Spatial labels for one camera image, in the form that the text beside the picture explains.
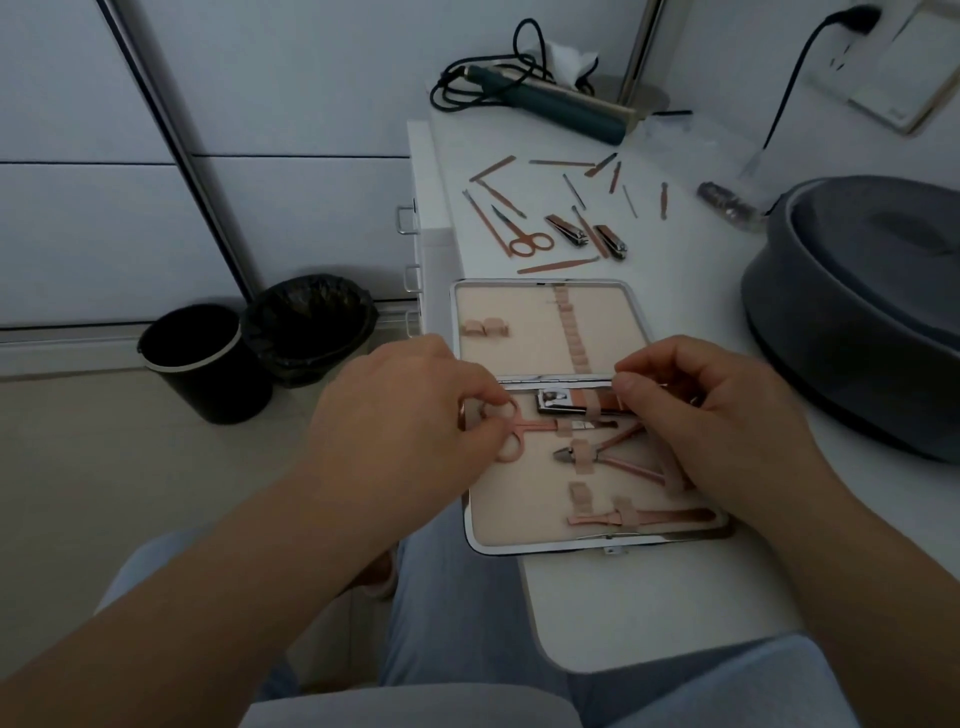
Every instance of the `drawer handle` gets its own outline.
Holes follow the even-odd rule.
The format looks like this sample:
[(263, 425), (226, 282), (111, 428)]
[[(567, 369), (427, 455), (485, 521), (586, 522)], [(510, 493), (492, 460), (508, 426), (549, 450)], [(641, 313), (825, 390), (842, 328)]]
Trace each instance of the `drawer handle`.
[(396, 216), (394, 217), (394, 224), (396, 226), (396, 231), (401, 235), (416, 235), (417, 231), (406, 231), (403, 229), (403, 225), (400, 222), (400, 213), (404, 210), (409, 210), (413, 212), (416, 208), (413, 205), (397, 205), (396, 206)]
[(411, 311), (410, 309), (407, 309), (406, 311), (403, 312), (403, 325), (404, 325), (404, 326), (406, 327), (406, 329), (407, 329), (407, 338), (408, 338), (408, 339), (412, 339), (414, 336), (416, 336), (416, 334), (413, 333), (413, 332), (410, 330), (410, 314), (412, 314), (412, 313), (413, 313), (413, 314), (416, 314), (416, 313), (418, 313), (418, 312), (417, 312), (417, 311)]
[(407, 282), (409, 280), (407, 278), (407, 274), (410, 273), (410, 271), (418, 271), (419, 269), (420, 269), (420, 266), (417, 265), (416, 263), (414, 263), (413, 265), (405, 266), (403, 268), (403, 290), (406, 291), (407, 293), (423, 293), (423, 289), (420, 288), (420, 284), (418, 282), (414, 283), (413, 288), (411, 288), (410, 283)]

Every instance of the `white table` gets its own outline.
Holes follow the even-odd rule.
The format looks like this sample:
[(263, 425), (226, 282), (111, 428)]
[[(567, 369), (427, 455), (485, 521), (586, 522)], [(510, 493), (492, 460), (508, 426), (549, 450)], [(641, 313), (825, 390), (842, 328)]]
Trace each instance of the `white table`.
[[(655, 338), (686, 333), (738, 352), (758, 354), (739, 300), (744, 267), (764, 238), (737, 231), (642, 154), (642, 132), (617, 149), (639, 219), (621, 190), (608, 193), (610, 169), (594, 180), (577, 168), (530, 165), (531, 158), (599, 160), (611, 148), (512, 109), (458, 114), (432, 111), (429, 126), (409, 125), (420, 234), (423, 329), (452, 336), (449, 284), (459, 278), (511, 278), (516, 269), (593, 255), (559, 235), (536, 263), (507, 258), (461, 190), (494, 162), (516, 155), (488, 182), (523, 209), (521, 227), (546, 231), (545, 214), (567, 215), (566, 171), (592, 223), (609, 225), (630, 248), (623, 263), (601, 260), (544, 278), (622, 279), (634, 290)], [(667, 221), (660, 185), (669, 183)], [(960, 468), (889, 449), (808, 411), (830, 463), (881, 517), (960, 576)], [(532, 622), (548, 659), (594, 672), (800, 626), (789, 587), (765, 544), (745, 528), (725, 541), (635, 547), (622, 556), (598, 551), (521, 558)]]

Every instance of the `baseboard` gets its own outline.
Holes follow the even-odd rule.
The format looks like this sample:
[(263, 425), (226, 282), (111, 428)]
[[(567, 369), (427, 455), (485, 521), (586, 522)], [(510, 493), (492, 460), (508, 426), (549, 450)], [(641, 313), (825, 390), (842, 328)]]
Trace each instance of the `baseboard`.
[[(379, 305), (377, 329), (391, 334), (405, 331), (406, 312), (416, 307), (416, 302)], [(136, 342), (146, 328), (143, 324), (0, 331), (0, 377), (139, 369), (143, 365)]]

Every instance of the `hand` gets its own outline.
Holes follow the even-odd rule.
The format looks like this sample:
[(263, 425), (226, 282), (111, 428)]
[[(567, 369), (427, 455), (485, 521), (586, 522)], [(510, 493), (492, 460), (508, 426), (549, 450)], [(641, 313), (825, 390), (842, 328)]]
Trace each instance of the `hand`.
[[(696, 486), (761, 533), (846, 493), (790, 388), (768, 365), (686, 336), (616, 365), (613, 389), (673, 448)], [(700, 408), (670, 392), (706, 394)]]
[(324, 389), (291, 479), (355, 516), (360, 538), (383, 550), (461, 495), (503, 447), (503, 418), (458, 428), (467, 398), (509, 400), (490, 372), (455, 359), (439, 336), (386, 344)]

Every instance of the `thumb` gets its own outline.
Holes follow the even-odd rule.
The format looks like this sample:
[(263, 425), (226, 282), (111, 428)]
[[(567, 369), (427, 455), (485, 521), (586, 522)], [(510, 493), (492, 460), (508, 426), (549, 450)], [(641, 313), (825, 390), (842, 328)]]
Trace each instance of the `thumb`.
[(512, 420), (488, 417), (460, 436), (461, 462), (469, 472), (471, 483), (490, 466), (513, 430)]
[(698, 411), (678, 400), (653, 379), (633, 372), (620, 372), (613, 378), (613, 390), (627, 406), (670, 445), (690, 431)]

